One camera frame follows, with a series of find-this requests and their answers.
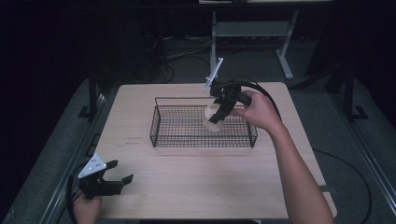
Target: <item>dark background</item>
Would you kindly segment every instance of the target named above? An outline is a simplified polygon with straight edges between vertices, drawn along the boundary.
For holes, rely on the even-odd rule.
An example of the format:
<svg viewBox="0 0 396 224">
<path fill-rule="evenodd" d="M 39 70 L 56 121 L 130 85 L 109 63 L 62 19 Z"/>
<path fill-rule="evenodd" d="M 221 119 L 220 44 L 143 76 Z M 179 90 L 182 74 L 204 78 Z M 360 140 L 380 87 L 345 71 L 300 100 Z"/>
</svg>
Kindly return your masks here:
<svg viewBox="0 0 396 224">
<path fill-rule="evenodd" d="M 210 34 L 208 11 L 85 10 L 103 3 L 0 3 L 0 219 L 83 80 L 94 74 L 103 92 L 122 83 L 149 83 L 157 76 L 163 50 L 158 43 L 156 50 L 147 52 L 152 43 L 144 34 L 158 37 L 160 30 L 162 35 L 176 38 Z M 142 3 L 125 0 L 111 4 L 105 6 L 123 8 Z M 314 25 L 309 18 L 316 14 L 306 10 L 294 33 L 294 38 L 302 41 L 321 34 L 307 74 L 313 76 L 343 61 L 368 88 L 393 126 L 395 9 L 393 1 L 335 1 L 322 32 L 309 29 Z"/>
</svg>

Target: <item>gray floor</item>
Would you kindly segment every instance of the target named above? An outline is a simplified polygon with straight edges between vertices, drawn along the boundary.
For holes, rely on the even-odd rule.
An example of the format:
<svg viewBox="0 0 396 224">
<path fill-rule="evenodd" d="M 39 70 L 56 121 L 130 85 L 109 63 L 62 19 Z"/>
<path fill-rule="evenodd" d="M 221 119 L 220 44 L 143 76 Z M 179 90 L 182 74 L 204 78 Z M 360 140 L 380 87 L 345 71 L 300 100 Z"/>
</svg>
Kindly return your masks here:
<svg viewBox="0 0 396 224">
<path fill-rule="evenodd" d="M 307 41 L 290 45 L 287 58 L 295 79 L 289 81 L 283 77 L 274 52 L 277 46 L 276 41 L 278 40 L 260 43 L 257 46 L 250 45 L 233 54 L 220 53 L 219 56 L 224 58 L 224 63 L 220 68 L 219 77 L 224 79 L 250 77 L 257 81 L 281 81 L 288 86 L 308 78 L 304 73 L 315 43 Z M 190 41 L 169 40 L 167 45 L 168 55 L 173 55 L 198 44 Z M 207 52 L 193 56 L 208 62 Z M 174 69 L 175 76 L 172 79 L 174 83 L 204 82 L 209 73 L 207 63 L 193 57 L 172 61 L 168 65 Z M 170 77 L 171 71 L 163 68 L 163 75 Z M 159 77 L 153 83 L 162 81 L 162 77 Z M 368 163 L 362 156 L 361 144 L 355 139 L 353 130 L 359 130 L 393 186 L 396 184 L 396 178 L 392 172 L 396 170 L 393 162 L 396 158 L 394 150 L 396 132 L 377 109 L 368 91 L 358 81 L 355 82 L 354 105 L 362 106 L 369 119 L 357 120 L 351 126 L 340 112 L 342 93 L 335 95 L 327 93 L 324 90 L 326 81 L 327 79 L 324 78 L 303 91 L 290 91 L 290 94 L 311 146 L 316 150 L 315 155 L 319 166 L 337 207 L 336 223 L 361 223 L 367 215 L 370 202 L 372 211 L 367 223 L 396 223 L 396 216 L 376 184 Z M 88 83 L 86 81 L 81 84 L 11 207 L 5 223 L 55 223 L 64 204 L 63 180 L 65 176 L 63 173 L 84 159 L 84 153 L 90 147 L 91 140 L 96 133 L 102 131 L 105 125 L 116 94 L 117 88 L 107 94 L 106 99 L 102 99 L 99 104 L 99 113 L 95 120 L 88 122 L 87 119 L 78 118 L 80 109 L 88 105 Z M 347 161 L 355 167 L 368 183 L 372 193 L 371 199 L 368 197 L 364 181 L 349 164 L 323 152 Z M 60 223 L 70 223 L 67 212 L 61 216 Z M 126 223 L 126 221 L 100 220 L 99 223 Z M 263 220 L 262 223 L 289 222 L 287 220 Z"/>
</svg>

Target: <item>black wire basket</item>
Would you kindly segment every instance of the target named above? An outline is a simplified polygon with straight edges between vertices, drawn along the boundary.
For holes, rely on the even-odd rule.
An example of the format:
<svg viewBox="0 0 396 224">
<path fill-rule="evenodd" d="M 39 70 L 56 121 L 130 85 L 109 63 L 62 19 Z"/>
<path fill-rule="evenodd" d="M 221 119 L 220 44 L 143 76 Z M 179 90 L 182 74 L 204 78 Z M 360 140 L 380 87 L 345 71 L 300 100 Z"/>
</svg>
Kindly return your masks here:
<svg viewBox="0 0 396 224">
<path fill-rule="evenodd" d="M 171 100 L 172 105 L 159 105 L 159 100 Z M 178 100 L 194 101 L 213 98 L 155 98 L 150 139 L 154 147 L 254 147 L 257 130 L 244 119 L 229 116 L 217 133 L 203 124 L 207 105 L 178 105 Z"/>
</svg>

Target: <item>wooden table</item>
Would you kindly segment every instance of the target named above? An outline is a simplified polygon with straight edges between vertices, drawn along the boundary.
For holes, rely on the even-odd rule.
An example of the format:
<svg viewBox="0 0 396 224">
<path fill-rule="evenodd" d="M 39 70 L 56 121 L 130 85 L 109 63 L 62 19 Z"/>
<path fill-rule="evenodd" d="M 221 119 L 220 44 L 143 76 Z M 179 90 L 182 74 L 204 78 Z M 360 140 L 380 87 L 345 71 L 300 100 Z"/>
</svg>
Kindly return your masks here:
<svg viewBox="0 0 396 224">
<path fill-rule="evenodd" d="M 205 84 L 120 87 L 96 152 L 119 166 L 105 180 L 134 174 L 121 195 L 104 197 L 104 218 L 287 218 L 270 137 L 258 130 L 255 147 L 153 147 L 149 133 L 155 97 L 206 97 Z M 320 186 L 326 185 L 303 125 L 283 83 L 260 83 Z M 332 213 L 336 208 L 324 193 Z"/>
</svg>

